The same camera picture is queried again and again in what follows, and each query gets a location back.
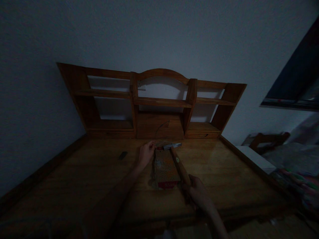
wooden desk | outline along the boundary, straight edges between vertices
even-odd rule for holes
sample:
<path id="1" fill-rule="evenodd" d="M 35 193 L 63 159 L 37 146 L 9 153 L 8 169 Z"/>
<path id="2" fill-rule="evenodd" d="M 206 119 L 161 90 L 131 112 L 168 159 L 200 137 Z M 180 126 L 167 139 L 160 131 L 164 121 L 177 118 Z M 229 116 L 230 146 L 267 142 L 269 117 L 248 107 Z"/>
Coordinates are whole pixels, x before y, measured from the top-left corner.
<path id="1" fill-rule="evenodd" d="M 25 217 L 82 217 L 129 171 L 148 140 L 90 139 L 65 162 L 23 197 L 1 221 Z M 207 187 L 224 221 L 248 217 L 273 216 L 290 202 L 266 183 L 254 170 L 220 140 L 181 139 L 176 151 L 188 173 L 198 176 Z M 122 151 L 126 157 L 118 160 Z M 138 178 L 115 222 L 116 229 L 161 233 L 198 221 L 185 205 L 179 189 L 156 191 L 150 185 L 152 165 Z M 32 223 L 20 226 L 29 232 Z M 70 224 L 59 222 L 57 231 Z M 4 238 L 16 227 L 0 232 Z"/>

wooden shelf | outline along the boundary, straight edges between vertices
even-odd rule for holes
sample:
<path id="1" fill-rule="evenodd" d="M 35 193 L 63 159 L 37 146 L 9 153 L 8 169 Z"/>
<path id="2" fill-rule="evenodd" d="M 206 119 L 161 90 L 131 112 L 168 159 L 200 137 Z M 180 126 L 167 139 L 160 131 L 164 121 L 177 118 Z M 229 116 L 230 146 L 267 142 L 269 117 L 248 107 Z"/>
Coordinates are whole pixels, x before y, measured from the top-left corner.
<path id="1" fill-rule="evenodd" d="M 134 131 L 132 121 L 100 119 L 88 125 L 88 130 Z"/>
<path id="2" fill-rule="evenodd" d="M 212 104 L 212 105 L 231 105 L 231 106 L 236 105 L 236 103 L 232 103 L 232 102 L 221 100 L 221 99 L 211 99 L 211 98 L 202 98 L 202 97 L 198 97 L 196 100 L 196 103 Z"/>
<path id="3" fill-rule="evenodd" d="M 97 97 L 110 97 L 119 99 L 129 99 L 130 93 L 123 91 L 110 91 L 110 90 L 98 90 L 98 89 L 87 89 L 76 91 L 74 95 L 77 96 L 97 96 Z"/>
<path id="4" fill-rule="evenodd" d="M 134 104 L 192 108 L 192 105 L 190 103 L 187 103 L 185 100 L 160 99 L 149 97 L 137 97 L 137 99 L 134 100 Z"/>
<path id="5" fill-rule="evenodd" d="M 138 114 L 138 139 L 183 139 L 182 113 L 145 112 Z"/>
<path id="6" fill-rule="evenodd" d="M 190 122 L 188 130 L 197 132 L 220 132 L 219 129 L 208 122 Z"/>

arched wooden panel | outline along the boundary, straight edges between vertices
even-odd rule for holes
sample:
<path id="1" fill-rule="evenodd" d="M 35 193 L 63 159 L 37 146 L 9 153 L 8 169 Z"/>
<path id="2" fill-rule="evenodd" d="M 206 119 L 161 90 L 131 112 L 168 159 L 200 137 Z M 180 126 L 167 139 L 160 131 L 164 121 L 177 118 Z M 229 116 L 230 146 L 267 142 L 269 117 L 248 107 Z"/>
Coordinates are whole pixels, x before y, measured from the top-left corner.
<path id="1" fill-rule="evenodd" d="M 170 77 L 170 78 L 173 78 L 173 79 L 180 81 L 181 83 L 183 83 L 185 85 L 187 85 L 189 82 L 189 79 L 186 78 L 185 76 L 183 76 L 182 74 L 180 74 L 176 71 L 173 71 L 173 70 L 162 69 L 162 68 L 147 70 L 147 71 L 144 71 L 142 73 L 139 73 L 138 80 L 142 81 L 142 80 L 145 80 L 147 78 L 154 77 L 154 76 Z"/>

wooden drawer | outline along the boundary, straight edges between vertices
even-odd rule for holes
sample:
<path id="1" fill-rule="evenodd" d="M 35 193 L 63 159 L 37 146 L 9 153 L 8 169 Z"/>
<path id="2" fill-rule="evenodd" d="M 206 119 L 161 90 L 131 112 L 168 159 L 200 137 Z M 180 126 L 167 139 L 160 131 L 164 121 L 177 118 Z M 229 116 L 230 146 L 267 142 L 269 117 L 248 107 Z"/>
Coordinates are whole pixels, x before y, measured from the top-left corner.
<path id="1" fill-rule="evenodd" d="M 94 138 L 135 138 L 134 131 L 89 130 L 87 134 Z"/>
<path id="2" fill-rule="evenodd" d="M 217 139 L 219 133 L 212 132 L 200 132 L 200 131 L 188 131 L 185 138 L 207 138 L 207 139 Z"/>

wooden chair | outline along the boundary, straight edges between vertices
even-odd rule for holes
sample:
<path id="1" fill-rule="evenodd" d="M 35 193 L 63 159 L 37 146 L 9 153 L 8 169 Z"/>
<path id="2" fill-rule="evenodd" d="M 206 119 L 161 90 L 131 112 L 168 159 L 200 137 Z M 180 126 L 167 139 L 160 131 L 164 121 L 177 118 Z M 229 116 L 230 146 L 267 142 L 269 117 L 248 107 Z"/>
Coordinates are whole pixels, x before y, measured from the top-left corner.
<path id="1" fill-rule="evenodd" d="M 256 153 L 262 155 L 265 152 L 274 149 L 277 146 L 283 145 L 283 143 L 290 137 L 290 133 L 285 132 L 283 134 L 262 134 L 259 133 L 251 142 L 249 147 Z M 258 147 L 261 143 L 270 143 L 264 147 Z"/>

